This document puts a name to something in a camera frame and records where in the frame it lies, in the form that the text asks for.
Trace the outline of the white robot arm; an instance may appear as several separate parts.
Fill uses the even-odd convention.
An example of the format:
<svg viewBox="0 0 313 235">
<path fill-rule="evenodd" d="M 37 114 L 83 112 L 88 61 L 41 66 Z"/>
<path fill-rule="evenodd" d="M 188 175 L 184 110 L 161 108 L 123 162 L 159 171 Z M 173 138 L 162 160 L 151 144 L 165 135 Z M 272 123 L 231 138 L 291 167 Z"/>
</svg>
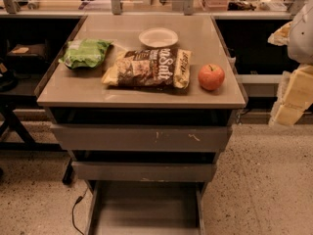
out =
<svg viewBox="0 0 313 235">
<path fill-rule="evenodd" d="M 269 120 L 272 126 L 293 126 L 313 105 L 313 0 L 272 33 L 268 42 L 286 45 L 288 57 L 298 63 L 294 71 L 283 72 Z"/>
</svg>

